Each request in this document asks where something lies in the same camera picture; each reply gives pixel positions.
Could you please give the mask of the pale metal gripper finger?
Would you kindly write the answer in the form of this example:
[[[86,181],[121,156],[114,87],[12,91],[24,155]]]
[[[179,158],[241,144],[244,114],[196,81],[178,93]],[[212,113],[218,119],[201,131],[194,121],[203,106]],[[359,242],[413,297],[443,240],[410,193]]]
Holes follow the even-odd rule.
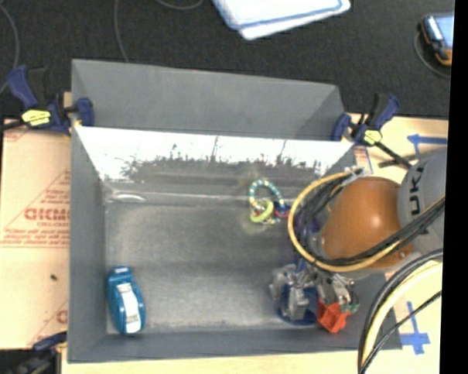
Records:
[[[272,271],[272,281],[269,286],[271,297],[273,300],[279,300],[284,287],[292,282],[295,275],[294,265],[284,265]]]
[[[304,318],[311,311],[307,290],[313,287],[312,280],[293,280],[290,284],[288,297],[288,317]]]

